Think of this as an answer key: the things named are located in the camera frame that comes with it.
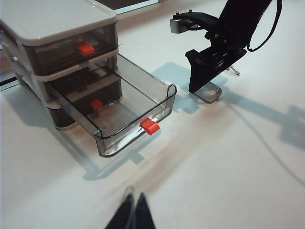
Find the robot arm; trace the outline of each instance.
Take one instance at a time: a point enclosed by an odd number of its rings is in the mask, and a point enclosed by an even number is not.
[[[282,0],[277,0],[277,14],[273,28],[256,49],[250,49],[251,37],[272,0],[228,0],[220,17],[192,12],[176,13],[170,20],[171,32],[181,33],[188,30],[207,30],[205,38],[211,47],[197,52],[188,51],[192,70],[189,92],[195,93],[222,71],[230,67],[246,54],[246,46],[253,52],[262,47],[271,37],[279,19]]]

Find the black object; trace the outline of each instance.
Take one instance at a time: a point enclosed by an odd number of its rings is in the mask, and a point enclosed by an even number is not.
[[[6,84],[11,83],[11,82],[14,82],[15,80],[17,80],[17,78],[15,76],[11,77],[7,80],[3,80],[3,81],[0,82],[0,86],[6,85]]]
[[[144,193],[134,208],[133,193],[127,194],[105,229],[156,229]]]
[[[201,52],[188,51],[192,70],[189,92],[195,93],[202,86],[230,67],[246,54],[244,47],[253,52],[261,48],[273,34],[277,25],[282,0],[277,0],[277,14],[267,39],[257,48],[250,49],[252,35],[263,13],[272,0],[228,0],[220,17],[192,12],[176,13],[173,20],[183,20],[187,30],[207,30],[205,38],[211,41],[211,47]]]
[[[113,10],[117,10],[123,7],[132,6],[148,0],[124,0],[124,1],[113,1],[113,0],[97,0],[99,3],[108,6]]]

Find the white table surface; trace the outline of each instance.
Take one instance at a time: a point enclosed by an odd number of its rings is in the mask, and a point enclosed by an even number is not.
[[[120,16],[120,53],[178,87],[155,136],[97,154],[81,127],[61,133],[17,85],[1,92],[3,229],[104,228],[125,188],[148,196],[159,229],[305,228],[305,0],[284,0],[270,41],[214,82],[205,104],[187,91],[184,56],[204,32],[170,33],[175,12],[219,16],[225,0],[169,0]],[[268,35],[275,1],[254,35]]]

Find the red drawer handle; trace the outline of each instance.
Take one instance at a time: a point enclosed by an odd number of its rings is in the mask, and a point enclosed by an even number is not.
[[[157,130],[160,129],[159,124],[152,121],[150,118],[145,118],[143,121],[141,121],[140,127],[142,127],[149,135],[153,135]]]
[[[90,98],[89,103],[94,111],[96,111],[104,106],[103,102],[99,99]]]
[[[88,56],[94,53],[94,48],[91,45],[88,45],[86,42],[76,42],[75,46],[77,47],[78,51],[82,56]]]

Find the open drawer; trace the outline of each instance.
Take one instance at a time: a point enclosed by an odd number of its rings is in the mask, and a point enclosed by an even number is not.
[[[116,71],[106,66],[83,69],[50,83],[55,99],[96,139],[103,157],[157,131],[177,92],[174,84],[160,82],[119,54],[117,66]]]

